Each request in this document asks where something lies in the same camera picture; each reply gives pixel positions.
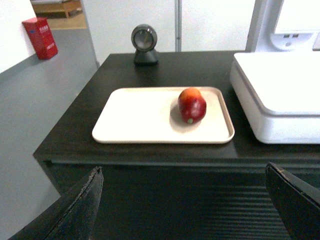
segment red fire extinguisher box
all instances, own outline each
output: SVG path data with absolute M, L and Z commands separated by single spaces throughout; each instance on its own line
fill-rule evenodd
M 50 59 L 58 53 L 47 18 L 33 17 L 22 24 L 39 59 Z

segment white tray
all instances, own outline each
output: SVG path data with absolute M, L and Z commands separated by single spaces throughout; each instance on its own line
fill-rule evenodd
M 197 87 L 207 103 L 205 117 L 184 123 L 178 97 L 187 87 L 139 87 L 115 90 L 97 120 L 92 136 L 98 143 L 222 144 L 235 129 L 219 89 Z

